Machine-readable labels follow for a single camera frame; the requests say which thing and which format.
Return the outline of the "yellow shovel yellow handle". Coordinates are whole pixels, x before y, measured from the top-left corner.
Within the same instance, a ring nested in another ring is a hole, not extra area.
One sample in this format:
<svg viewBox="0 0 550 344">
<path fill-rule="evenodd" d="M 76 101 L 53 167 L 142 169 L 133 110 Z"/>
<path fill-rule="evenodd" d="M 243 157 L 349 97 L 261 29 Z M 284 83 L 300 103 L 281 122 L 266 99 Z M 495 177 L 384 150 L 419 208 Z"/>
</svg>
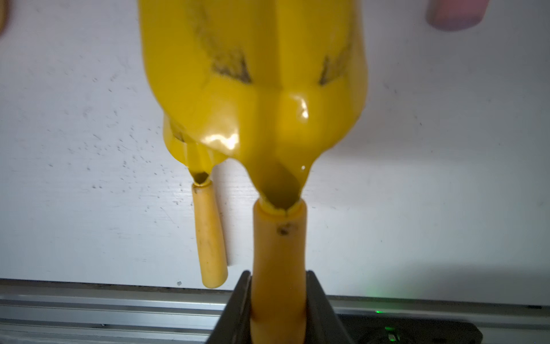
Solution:
<svg viewBox="0 0 550 344">
<path fill-rule="evenodd" d="M 226 156 L 192 140 L 167 115 L 163 119 L 163 140 L 171 156 L 188 169 L 193 179 L 191 195 L 201 279 L 206 288 L 219 288 L 227 280 L 228 262 L 211 175 Z"/>
</svg>

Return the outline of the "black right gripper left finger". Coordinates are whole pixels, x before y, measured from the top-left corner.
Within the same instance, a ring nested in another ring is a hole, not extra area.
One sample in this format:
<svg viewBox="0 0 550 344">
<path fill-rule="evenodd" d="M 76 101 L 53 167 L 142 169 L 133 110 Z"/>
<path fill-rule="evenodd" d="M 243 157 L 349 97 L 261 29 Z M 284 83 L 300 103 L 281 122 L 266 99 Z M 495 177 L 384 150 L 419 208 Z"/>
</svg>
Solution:
<svg viewBox="0 0 550 344">
<path fill-rule="evenodd" d="M 244 271 L 206 344 L 250 344 L 252 274 Z"/>
</svg>

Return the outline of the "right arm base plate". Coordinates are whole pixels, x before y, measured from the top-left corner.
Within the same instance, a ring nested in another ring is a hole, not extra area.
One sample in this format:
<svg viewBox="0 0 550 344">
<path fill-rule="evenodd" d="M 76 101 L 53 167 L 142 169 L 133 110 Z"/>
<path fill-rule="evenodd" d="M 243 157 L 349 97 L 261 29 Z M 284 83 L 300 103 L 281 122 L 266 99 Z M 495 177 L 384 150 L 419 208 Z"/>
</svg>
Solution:
<svg viewBox="0 0 550 344">
<path fill-rule="evenodd" d="M 480 344 L 482 332 L 472 323 L 422 318 L 392 318 L 381 314 L 340 315 L 354 343 Z"/>
</svg>

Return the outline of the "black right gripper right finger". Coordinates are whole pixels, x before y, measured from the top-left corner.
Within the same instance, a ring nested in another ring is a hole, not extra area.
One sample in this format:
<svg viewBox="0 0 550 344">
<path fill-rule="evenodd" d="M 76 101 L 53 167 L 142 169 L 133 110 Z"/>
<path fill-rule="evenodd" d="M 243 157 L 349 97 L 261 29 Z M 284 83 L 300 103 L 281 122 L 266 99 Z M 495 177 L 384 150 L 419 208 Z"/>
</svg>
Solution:
<svg viewBox="0 0 550 344">
<path fill-rule="evenodd" d="M 305 343 L 352 343 L 342 322 L 336 315 L 328 297 L 313 271 L 307 271 L 307 327 Z"/>
</svg>

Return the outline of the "purple shovel pink handle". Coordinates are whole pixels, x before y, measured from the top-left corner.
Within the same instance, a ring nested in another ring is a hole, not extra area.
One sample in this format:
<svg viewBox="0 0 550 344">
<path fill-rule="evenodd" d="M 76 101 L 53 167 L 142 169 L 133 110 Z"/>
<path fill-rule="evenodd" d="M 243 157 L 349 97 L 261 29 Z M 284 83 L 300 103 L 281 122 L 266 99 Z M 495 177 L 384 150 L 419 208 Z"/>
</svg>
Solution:
<svg viewBox="0 0 550 344">
<path fill-rule="evenodd" d="M 489 3 L 489 0 L 433 0 L 429 1 L 425 18 L 437 30 L 466 30 L 481 23 Z"/>
</svg>

